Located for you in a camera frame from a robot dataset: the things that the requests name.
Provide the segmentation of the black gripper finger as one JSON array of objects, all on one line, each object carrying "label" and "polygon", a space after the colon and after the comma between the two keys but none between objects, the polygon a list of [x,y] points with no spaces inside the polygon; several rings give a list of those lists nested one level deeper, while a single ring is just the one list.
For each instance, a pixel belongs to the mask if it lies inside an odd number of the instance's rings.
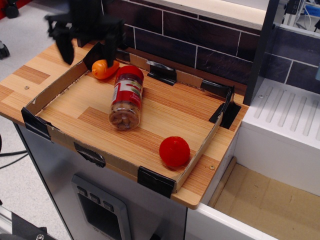
[{"label": "black gripper finger", "polygon": [[114,33],[109,33],[103,39],[102,53],[107,62],[107,67],[111,68],[114,65],[115,54],[119,45],[118,37]]},{"label": "black gripper finger", "polygon": [[72,45],[72,36],[69,32],[55,31],[53,33],[58,50],[62,59],[67,64],[72,64],[74,60],[74,48]]}]

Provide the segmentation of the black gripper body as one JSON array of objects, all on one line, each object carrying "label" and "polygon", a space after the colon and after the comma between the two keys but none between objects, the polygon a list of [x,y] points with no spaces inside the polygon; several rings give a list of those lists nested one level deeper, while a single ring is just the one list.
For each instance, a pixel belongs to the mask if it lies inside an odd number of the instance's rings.
[{"label": "black gripper body", "polygon": [[68,12],[47,15],[48,34],[56,42],[72,39],[125,40],[124,20],[104,13],[101,0],[69,0]]}]

